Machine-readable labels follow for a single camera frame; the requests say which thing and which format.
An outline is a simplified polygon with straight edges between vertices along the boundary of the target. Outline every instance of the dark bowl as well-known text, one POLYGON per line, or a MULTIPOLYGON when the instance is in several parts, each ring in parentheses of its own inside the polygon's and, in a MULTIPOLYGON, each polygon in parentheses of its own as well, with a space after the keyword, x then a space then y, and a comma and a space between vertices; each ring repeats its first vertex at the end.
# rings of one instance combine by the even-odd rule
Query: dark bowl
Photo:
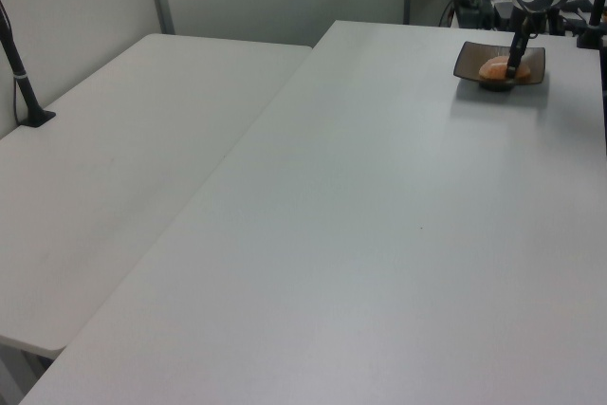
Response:
POLYGON ((453 75, 464 80, 475 81, 488 90, 505 91, 516 85, 539 84, 546 72, 546 50, 543 47, 528 47, 521 62, 529 65, 531 75, 522 80, 491 81, 481 78, 478 71, 481 66, 494 57, 508 56, 508 46, 482 45, 465 42, 455 63, 453 75))

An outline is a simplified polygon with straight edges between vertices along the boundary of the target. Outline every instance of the cable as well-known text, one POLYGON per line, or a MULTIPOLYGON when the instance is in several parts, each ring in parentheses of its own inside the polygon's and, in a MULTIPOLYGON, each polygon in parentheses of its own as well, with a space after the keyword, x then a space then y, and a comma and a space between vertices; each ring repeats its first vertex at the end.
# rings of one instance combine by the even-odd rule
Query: cable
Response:
POLYGON ((17 126, 21 125, 19 118, 17 117, 17 79, 12 79, 12 114, 15 117, 15 123, 17 126))
POLYGON ((0 0, 0 12, 2 12, 2 16, 5 20, 5 22, 7 23, 7 26, 9 26, 10 38, 12 38, 12 25, 10 24, 9 14, 5 10, 4 4, 2 3, 1 0, 0 0))
POLYGON ((455 2, 454 0, 450 0, 449 3, 447 4, 447 6, 445 7, 445 9, 443 9, 443 14, 440 15, 440 20, 438 21, 438 26, 439 27, 442 27, 442 25, 443 25, 443 19, 445 18, 445 13, 447 12, 447 10, 451 6, 451 4, 453 4, 454 2, 455 2))

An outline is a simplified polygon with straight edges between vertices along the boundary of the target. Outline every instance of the white table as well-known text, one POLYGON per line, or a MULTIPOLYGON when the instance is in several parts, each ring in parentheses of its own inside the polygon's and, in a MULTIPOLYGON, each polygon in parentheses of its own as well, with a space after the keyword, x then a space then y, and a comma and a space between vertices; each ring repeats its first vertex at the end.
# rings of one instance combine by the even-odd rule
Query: white table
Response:
POLYGON ((71 342, 308 55, 151 35, 0 141, 0 342, 71 342))
POLYGON ((603 405, 598 55, 492 94, 465 40, 336 23, 24 405, 603 405))

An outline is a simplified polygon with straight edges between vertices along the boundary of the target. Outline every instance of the black pole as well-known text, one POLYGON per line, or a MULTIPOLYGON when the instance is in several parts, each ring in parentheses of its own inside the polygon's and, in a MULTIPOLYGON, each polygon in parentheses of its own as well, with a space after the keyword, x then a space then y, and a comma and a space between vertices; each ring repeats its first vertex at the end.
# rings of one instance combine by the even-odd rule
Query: black pole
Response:
POLYGON ((17 51, 17 46, 12 39, 12 29, 10 28, 9 17, 4 10, 2 2, 0 2, 0 41, 2 42, 4 52, 7 54, 7 58, 9 59, 13 76, 19 84, 19 89, 21 90, 24 101, 28 106, 28 119, 22 122, 22 125, 39 127, 48 120, 54 118, 55 113, 42 109, 38 103, 38 100, 36 99, 34 89, 31 87, 28 74, 23 67, 23 62, 21 62, 21 57, 17 51))
POLYGON ((605 0, 595 0, 590 14, 588 28, 578 37, 578 47, 583 49, 598 49, 598 46, 603 36, 600 29, 600 17, 605 8, 605 0))

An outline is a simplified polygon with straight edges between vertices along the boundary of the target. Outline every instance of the orange object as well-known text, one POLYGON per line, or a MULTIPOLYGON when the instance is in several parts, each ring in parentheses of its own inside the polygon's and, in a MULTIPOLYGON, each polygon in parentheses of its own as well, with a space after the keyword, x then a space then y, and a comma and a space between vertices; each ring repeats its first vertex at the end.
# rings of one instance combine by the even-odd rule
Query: orange object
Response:
MULTIPOLYGON (((498 56, 493 59, 489 59, 478 74, 481 78, 491 81, 502 81, 506 79, 506 69, 508 64, 508 56, 498 56)), ((529 65, 521 63, 519 68, 516 70, 516 79, 523 80, 531 76, 531 69, 529 65)))

